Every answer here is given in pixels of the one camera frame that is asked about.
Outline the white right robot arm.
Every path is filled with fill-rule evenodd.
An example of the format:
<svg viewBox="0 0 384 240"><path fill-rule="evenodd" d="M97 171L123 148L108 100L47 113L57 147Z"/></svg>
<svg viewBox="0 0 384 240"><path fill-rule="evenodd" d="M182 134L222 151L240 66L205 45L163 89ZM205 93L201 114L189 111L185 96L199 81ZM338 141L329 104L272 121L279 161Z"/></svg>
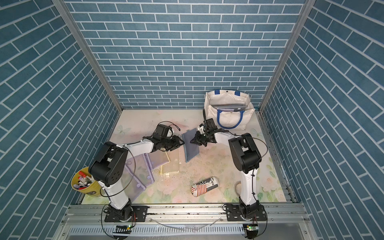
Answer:
<svg viewBox="0 0 384 240"><path fill-rule="evenodd" d="M261 208L256 192L256 175L262 155L249 133L232 134L228 130L219 129L213 119L208 119L199 126L190 143L198 146L207 146L208 143L228 146L235 167L242 173L240 210L246 215Z"/></svg>

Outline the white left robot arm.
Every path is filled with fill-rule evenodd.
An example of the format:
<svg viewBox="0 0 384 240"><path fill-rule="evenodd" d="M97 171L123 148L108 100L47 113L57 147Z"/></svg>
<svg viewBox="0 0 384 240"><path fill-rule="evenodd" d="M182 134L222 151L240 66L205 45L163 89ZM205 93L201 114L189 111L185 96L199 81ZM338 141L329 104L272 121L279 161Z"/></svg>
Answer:
<svg viewBox="0 0 384 240"><path fill-rule="evenodd" d="M130 198L125 189L130 183L124 186L121 180L127 159L156 151L173 151L185 144L174 134L173 127L178 131L181 130L170 121L162 121L150 136L121 146L106 142L96 154L94 162L89 167L89 173L104 189L106 194L103 197L110 200L109 206L112 209L121 211L129 206Z"/></svg>

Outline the purple mesh pouch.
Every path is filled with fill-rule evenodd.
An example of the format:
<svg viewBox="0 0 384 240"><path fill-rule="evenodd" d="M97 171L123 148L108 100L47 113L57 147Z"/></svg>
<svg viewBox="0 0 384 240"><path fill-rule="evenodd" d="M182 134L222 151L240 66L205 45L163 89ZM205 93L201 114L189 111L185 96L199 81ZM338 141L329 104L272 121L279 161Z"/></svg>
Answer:
<svg viewBox="0 0 384 240"><path fill-rule="evenodd" d="M133 158L127 159L126 166L130 173L135 173L135 177L145 186L154 183L154 177L150 165L150 157L148 154L142 154Z"/></svg>
<svg viewBox="0 0 384 240"><path fill-rule="evenodd" d="M152 170L170 162L166 152L156 151L148 154L149 164Z"/></svg>
<svg viewBox="0 0 384 240"><path fill-rule="evenodd" d="M133 176L132 174L133 172L128 167L125 167L121 181L123 187L131 181L124 192L134 202L145 191L146 187L136 175Z"/></svg>

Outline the blue mesh pouch centre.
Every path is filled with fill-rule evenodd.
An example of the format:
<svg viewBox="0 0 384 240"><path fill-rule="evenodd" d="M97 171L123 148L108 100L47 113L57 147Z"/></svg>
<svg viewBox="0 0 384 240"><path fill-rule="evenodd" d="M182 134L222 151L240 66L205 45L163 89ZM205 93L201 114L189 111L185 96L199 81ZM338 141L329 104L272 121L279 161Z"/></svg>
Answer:
<svg viewBox="0 0 384 240"><path fill-rule="evenodd" d="M191 140L195 137L196 132L197 129L192 129L182 134L182 139L185 142L184 151L186 163L190 162L194 157L196 157L200 153L199 146L191 143Z"/></svg>

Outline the cream yellow pouch bottom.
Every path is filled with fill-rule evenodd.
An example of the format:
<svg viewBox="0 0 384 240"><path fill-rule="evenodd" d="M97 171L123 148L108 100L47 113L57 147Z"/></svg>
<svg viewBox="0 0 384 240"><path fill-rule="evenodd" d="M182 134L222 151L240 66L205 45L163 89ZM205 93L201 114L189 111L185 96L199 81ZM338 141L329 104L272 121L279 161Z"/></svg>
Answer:
<svg viewBox="0 0 384 240"><path fill-rule="evenodd" d="M180 152L179 149L165 152L168 162L160 167L160 174L163 177L170 177L171 175L180 172Z"/></svg>

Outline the white canvas tote bag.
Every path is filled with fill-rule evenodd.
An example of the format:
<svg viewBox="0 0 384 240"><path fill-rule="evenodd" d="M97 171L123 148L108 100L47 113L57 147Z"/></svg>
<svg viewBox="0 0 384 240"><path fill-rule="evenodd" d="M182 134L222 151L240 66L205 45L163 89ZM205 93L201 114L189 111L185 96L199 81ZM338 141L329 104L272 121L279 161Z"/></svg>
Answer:
<svg viewBox="0 0 384 240"><path fill-rule="evenodd" d="M245 130L255 107L248 94L233 90L207 92L204 103L205 116L225 130Z"/></svg>

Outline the purple mesh pouch lower left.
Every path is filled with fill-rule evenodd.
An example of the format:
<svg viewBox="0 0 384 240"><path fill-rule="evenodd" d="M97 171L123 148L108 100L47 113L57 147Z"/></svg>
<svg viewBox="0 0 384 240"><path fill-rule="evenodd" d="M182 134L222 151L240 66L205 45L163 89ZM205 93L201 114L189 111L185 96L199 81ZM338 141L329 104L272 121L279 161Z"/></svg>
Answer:
<svg viewBox="0 0 384 240"><path fill-rule="evenodd" d="M133 158L127 159L126 166L130 173L135 173L135 177L145 186L154 183L154 177L150 165L150 157L148 154L142 154Z"/></svg>

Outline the purple mesh pouch bottom left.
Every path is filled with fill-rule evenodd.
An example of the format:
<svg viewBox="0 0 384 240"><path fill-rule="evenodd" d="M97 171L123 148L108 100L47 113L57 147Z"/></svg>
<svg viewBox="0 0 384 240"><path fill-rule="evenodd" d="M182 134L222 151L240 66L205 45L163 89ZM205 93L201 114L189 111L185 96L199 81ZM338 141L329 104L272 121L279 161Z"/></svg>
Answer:
<svg viewBox="0 0 384 240"><path fill-rule="evenodd" d="M146 187L136 175L133 176L132 174L133 172L128 167L125 167L121 181L123 187L131 181L124 192L134 202L145 191Z"/></svg>

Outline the crushed striped drink can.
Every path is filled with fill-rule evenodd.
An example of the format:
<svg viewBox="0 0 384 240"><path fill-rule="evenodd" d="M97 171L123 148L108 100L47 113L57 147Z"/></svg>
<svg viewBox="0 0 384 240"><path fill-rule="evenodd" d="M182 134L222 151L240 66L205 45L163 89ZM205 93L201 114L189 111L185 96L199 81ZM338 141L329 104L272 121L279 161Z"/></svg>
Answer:
<svg viewBox="0 0 384 240"><path fill-rule="evenodd" d="M191 193L194 197L199 197L219 186L219 180L216 177L210 177L191 186Z"/></svg>

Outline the brown tape roll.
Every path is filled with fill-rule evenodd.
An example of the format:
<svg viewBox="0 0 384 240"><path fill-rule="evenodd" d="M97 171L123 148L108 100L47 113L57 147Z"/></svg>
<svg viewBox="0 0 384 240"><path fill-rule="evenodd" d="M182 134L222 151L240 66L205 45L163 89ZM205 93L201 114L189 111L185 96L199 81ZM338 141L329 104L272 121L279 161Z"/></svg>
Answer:
<svg viewBox="0 0 384 240"><path fill-rule="evenodd" d="M234 185L234 191L235 191L235 194L240 197L241 196L241 181L238 181L235 183Z"/></svg>

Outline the yellow bowl with items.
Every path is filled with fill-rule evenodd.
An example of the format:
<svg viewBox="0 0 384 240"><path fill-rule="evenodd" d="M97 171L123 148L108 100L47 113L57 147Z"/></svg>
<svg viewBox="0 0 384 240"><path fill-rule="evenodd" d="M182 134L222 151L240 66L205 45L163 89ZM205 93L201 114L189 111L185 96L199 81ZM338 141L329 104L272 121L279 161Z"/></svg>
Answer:
<svg viewBox="0 0 384 240"><path fill-rule="evenodd" d="M72 178L71 187L73 190L90 197L98 197L101 195L101 186L90 174L88 167L77 171Z"/></svg>

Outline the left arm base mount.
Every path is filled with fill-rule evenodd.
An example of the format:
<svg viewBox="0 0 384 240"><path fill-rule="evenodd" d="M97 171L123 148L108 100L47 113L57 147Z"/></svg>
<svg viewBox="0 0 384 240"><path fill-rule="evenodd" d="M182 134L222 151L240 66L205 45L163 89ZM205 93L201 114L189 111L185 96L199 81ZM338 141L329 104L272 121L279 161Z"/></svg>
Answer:
<svg viewBox="0 0 384 240"><path fill-rule="evenodd" d="M117 210L108 205L108 207L103 210L103 213L106 214L105 222L107 223L142 223L146 220L148 209L148 206L129 205L128 207L124 207L122 210Z"/></svg>

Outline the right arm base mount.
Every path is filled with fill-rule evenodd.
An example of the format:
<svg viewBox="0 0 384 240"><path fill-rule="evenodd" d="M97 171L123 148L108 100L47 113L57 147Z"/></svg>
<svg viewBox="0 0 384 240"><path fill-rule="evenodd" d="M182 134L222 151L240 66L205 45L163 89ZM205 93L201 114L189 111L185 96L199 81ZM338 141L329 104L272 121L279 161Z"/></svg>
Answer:
<svg viewBox="0 0 384 240"><path fill-rule="evenodd" d="M222 209L225 211L228 222L239 221L266 221L267 212L263 205L253 204L245 206L243 204L224 204Z"/></svg>

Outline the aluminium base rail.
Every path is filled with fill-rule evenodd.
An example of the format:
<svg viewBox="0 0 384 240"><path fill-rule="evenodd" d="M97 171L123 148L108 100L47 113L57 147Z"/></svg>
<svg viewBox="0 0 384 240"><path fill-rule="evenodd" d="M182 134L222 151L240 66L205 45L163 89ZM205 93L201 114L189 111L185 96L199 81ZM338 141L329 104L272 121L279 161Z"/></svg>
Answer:
<svg viewBox="0 0 384 240"><path fill-rule="evenodd" d="M56 240L314 240L302 204L264 204L254 217L241 217L235 204L134 205L135 218L110 222L101 205L72 205Z"/></svg>

